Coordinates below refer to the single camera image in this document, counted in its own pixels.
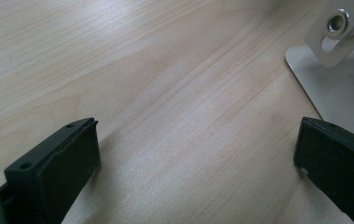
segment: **light wood desk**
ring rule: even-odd
[[[352,223],[294,167],[314,107],[284,61],[320,0],[0,1],[3,170],[99,120],[64,223]]]

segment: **screw hole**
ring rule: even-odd
[[[20,166],[20,169],[26,170],[26,169],[30,168],[31,166],[32,166],[32,163],[31,163],[31,162],[26,162],[26,163],[23,163],[23,164]]]
[[[336,15],[328,22],[328,29],[330,32],[338,32],[345,26],[345,20],[342,16]]]

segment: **white metal stand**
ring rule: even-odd
[[[335,68],[324,67],[307,45],[289,49],[286,60],[322,118],[354,133],[354,51]]]

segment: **wooden table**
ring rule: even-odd
[[[64,223],[352,223],[293,165],[318,118],[285,63],[320,0],[0,1],[3,170],[94,117]]]

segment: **metal screw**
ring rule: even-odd
[[[326,35],[330,39],[338,39],[348,27],[348,13],[344,9],[337,9],[326,23]]]

